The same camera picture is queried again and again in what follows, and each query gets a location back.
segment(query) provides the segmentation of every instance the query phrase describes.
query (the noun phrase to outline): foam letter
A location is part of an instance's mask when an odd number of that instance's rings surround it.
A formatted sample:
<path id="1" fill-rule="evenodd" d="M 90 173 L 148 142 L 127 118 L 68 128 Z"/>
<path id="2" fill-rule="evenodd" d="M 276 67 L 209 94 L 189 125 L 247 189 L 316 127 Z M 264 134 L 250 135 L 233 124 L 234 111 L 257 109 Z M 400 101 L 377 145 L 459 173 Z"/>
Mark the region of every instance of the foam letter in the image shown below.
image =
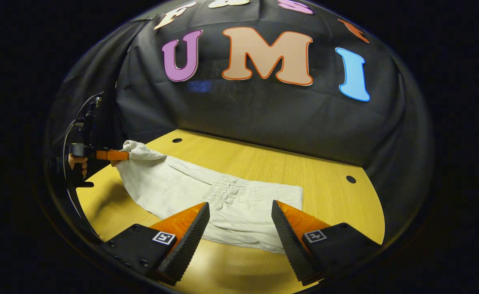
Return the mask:
<path id="1" fill-rule="evenodd" d="M 187 43 L 187 64 L 184 68 L 176 67 L 175 49 L 178 40 L 170 41 L 163 45 L 163 61 L 165 65 L 165 74 L 169 80 L 173 82 L 183 82 L 190 79 L 198 68 L 198 38 L 204 31 L 197 30 L 188 33 L 183 37 L 183 41 Z"/>
<path id="2" fill-rule="evenodd" d="M 336 52 L 343 58 L 344 64 L 344 84 L 339 86 L 339 91 L 359 101 L 370 101 L 365 88 L 364 58 L 343 48 L 336 48 Z"/>
<path id="3" fill-rule="evenodd" d="M 346 28 L 348 28 L 348 30 L 351 31 L 352 34 L 354 34 L 356 37 L 358 37 L 359 39 L 361 39 L 361 40 L 365 41 L 366 43 L 370 44 L 370 42 L 365 37 L 363 37 L 363 32 L 358 30 L 353 24 L 351 24 L 349 22 L 345 22 L 344 20 L 341 20 L 341 19 L 338 19 L 338 21 L 344 23 Z"/>
<path id="4" fill-rule="evenodd" d="M 218 8 L 227 5 L 243 5 L 249 3 L 249 0 L 216 0 L 208 5 L 209 8 Z"/>
<path id="5" fill-rule="evenodd" d="M 281 82 L 288 84 L 312 85 L 312 76 L 308 74 L 308 45 L 312 38 L 302 33 L 286 31 L 282 33 L 273 45 L 253 28 L 229 28 L 223 35 L 231 40 L 228 69 L 222 76 L 227 80 L 247 80 L 252 71 L 247 69 L 247 56 L 262 78 L 268 78 L 277 62 L 283 58 L 281 71 L 275 75 Z"/>
<path id="6" fill-rule="evenodd" d="M 170 24 L 171 22 L 174 21 L 173 17 L 182 15 L 182 13 L 184 13 L 187 10 L 188 7 L 193 7 L 194 5 L 196 5 L 196 2 L 191 2 L 187 5 L 184 5 L 182 7 L 176 8 L 172 11 L 169 11 L 168 13 L 165 14 L 165 16 L 163 17 L 161 22 L 159 22 L 159 24 L 154 27 L 154 29 L 156 30 L 156 29 L 161 28 L 162 26 Z"/>
<path id="7" fill-rule="evenodd" d="M 299 11 L 306 14 L 314 14 L 314 12 L 305 4 L 301 4 L 299 2 L 290 1 L 290 0 L 277 0 L 277 1 L 279 2 L 278 5 L 285 9 L 292 10 L 292 11 Z"/>

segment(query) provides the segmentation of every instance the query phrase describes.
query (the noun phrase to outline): white pants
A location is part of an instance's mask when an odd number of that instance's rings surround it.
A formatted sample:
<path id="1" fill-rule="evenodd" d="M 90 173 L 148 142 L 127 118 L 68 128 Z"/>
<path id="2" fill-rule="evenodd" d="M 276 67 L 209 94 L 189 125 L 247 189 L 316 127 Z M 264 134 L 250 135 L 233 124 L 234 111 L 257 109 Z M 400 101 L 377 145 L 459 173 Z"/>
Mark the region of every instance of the white pants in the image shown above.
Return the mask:
<path id="1" fill-rule="evenodd" d="M 116 165 L 131 198 L 161 219 L 202 202 L 210 205 L 203 238 L 284 253 L 271 218 L 273 200 L 302 209 L 303 188 L 248 181 L 125 141 L 129 160 Z"/>

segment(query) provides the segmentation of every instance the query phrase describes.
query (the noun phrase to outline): purple letter u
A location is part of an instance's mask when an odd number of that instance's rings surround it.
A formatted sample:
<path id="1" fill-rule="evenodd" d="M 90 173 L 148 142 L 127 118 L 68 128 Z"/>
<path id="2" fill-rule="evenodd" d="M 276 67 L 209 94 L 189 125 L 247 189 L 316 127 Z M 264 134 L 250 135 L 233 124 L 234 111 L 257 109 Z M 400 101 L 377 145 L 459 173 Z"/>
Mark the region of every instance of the purple letter u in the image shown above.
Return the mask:
<path id="1" fill-rule="evenodd" d="M 198 68 L 198 38 L 202 35 L 203 30 L 197 30 L 188 33 L 183 37 L 183 41 L 187 43 L 187 64 L 184 68 L 176 67 L 175 49 L 178 40 L 170 41 L 163 45 L 163 61 L 165 64 L 165 73 L 169 80 L 173 82 L 183 82 L 190 79 Z"/>

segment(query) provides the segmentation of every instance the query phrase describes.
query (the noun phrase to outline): letter m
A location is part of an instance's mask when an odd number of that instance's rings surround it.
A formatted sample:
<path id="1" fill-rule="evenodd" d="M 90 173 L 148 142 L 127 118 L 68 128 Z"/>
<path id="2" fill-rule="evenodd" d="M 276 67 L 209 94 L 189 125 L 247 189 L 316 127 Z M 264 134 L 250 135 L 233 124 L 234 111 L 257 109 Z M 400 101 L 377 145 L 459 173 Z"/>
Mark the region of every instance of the letter m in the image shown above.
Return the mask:
<path id="1" fill-rule="evenodd" d="M 312 38 L 302 33 L 286 31 L 272 45 L 253 28 L 229 28 L 223 35 L 231 40 L 228 69 L 222 73 L 227 80 L 247 80 L 252 71 L 247 69 L 247 56 L 262 78 L 268 78 L 282 58 L 281 71 L 275 75 L 281 82 L 301 86 L 312 85 L 308 74 L 308 45 Z"/>

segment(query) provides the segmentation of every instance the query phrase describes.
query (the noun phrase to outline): wooden table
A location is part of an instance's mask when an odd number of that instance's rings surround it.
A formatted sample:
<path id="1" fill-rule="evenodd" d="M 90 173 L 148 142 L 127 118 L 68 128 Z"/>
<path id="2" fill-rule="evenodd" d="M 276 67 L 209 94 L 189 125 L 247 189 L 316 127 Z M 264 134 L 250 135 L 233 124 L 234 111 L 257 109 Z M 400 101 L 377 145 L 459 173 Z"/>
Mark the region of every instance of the wooden table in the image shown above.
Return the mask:
<path id="1" fill-rule="evenodd" d="M 303 187 L 303 211 L 335 225 L 347 222 L 382 244 L 385 220 L 379 198 L 361 167 L 258 145 L 176 130 L 147 144 L 163 154 L 247 180 Z M 351 184 L 346 176 L 356 179 Z M 137 205 L 110 165 L 93 175 L 94 188 L 77 188 L 92 227 L 107 241 L 134 223 L 160 219 Z M 182 280 L 188 294 L 294 293 L 303 287 L 286 255 L 201 240 Z"/>

